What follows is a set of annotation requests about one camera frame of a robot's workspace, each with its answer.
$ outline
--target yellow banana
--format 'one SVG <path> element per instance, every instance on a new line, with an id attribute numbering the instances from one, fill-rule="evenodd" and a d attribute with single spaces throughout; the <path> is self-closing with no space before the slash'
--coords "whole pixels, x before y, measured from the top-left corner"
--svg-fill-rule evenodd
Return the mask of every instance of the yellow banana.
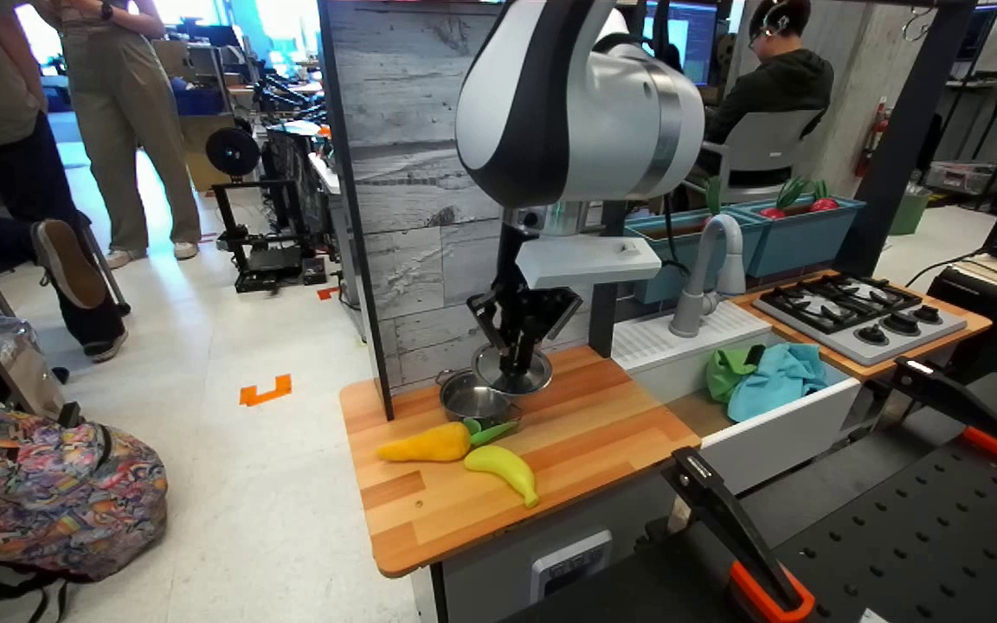
<path id="1" fill-rule="evenodd" d="M 501 477 L 515 494 L 524 494 L 526 507 L 535 502 L 535 481 L 530 465 L 504 446 L 478 446 L 465 456 L 465 469 Z"/>

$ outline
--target orange tape on floor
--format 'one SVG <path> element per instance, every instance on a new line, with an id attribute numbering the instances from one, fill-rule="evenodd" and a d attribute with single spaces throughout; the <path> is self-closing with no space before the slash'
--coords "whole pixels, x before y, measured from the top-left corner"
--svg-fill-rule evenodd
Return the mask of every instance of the orange tape on floor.
<path id="1" fill-rule="evenodd" d="M 255 384 L 241 389 L 241 406 L 251 410 L 251 406 L 263 406 L 263 403 L 277 403 L 291 394 L 291 373 L 279 373 L 277 384 L 271 392 L 255 392 Z"/>

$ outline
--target green object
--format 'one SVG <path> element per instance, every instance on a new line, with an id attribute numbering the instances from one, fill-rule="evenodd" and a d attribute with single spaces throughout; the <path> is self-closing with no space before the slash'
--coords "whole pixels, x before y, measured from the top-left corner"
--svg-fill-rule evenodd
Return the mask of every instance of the green object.
<path id="1" fill-rule="evenodd" d="M 924 206 L 928 206 L 928 189 L 924 187 L 908 187 L 902 206 L 899 206 L 899 212 L 890 223 L 890 234 L 917 232 Z"/>
<path id="2" fill-rule="evenodd" d="M 501 422 L 497 420 L 466 420 L 465 425 L 466 425 L 472 446 L 489 446 L 490 439 L 519 428 L 519 422 L 511 422 L 511 420 L 501 420 Z"/>
<path id="3" fill-rule="evenodd" d="M 718 214 L 720 212 L 720 179 L 718 177 L 702 179 L 702 195 L 707 195 L 707 212 Z"/>
<path id="4" fill-rule="evenodd" d="M 805 177 L 792 177 L 779 187 L 775 207 L 792 207 L 811 189 Z"/>
<path id="5" fill-rule="evenodd" d="M 718 349 L 702 368 L 708 403 L 729 403 L 733 389 L 753 373 L 762 353 L 766 347 Z"/>

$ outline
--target box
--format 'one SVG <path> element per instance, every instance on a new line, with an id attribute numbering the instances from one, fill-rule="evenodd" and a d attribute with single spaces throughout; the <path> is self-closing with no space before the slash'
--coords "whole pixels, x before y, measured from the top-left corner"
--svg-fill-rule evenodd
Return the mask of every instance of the box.
<path id="1" fill-rule="evenodd" d="M 984 195 L 989 184 L 993 164 L 948 164 L 938 161 L 924 173 L 924 187 L 946 189 L 946 195 Z"/>
<path id="2" fill-rule="evenodd" d="M 698 329 L 698 339 L 672 337 L 668 320 L 621 323 L 613 329 L 617 362 L 702 436 L 702 456 L 720 470 L 733 494 L 840 442 L 848 432 L 850 403 L 863 389 L 855 377 L 824 362 L 830 377 L 826 389 L 753 420 L 729 422 L 722 406 L 707 397 L 702 362 L 718 349 L 773 344 L 781 339 L 762 323 L 751 323 L 747 312 L 733 307 L 729 300 L 718 305 L 712 320 Z"/>

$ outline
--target stone-pattern wall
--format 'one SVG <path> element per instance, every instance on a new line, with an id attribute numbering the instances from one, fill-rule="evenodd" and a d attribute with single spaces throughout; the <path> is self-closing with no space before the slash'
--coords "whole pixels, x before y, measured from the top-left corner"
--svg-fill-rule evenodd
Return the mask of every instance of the stone-pattern wall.
<path id="1" fill-rule="evenodd" d="M 472 368 L 486 347 L 466 294 L 489 290 L 501 207 L 455 147 L 465 73 L 497 12 L 332 5 L 337 75 L 392 394 Z M 586 344 L 573 316 L 547 349 Z"/>

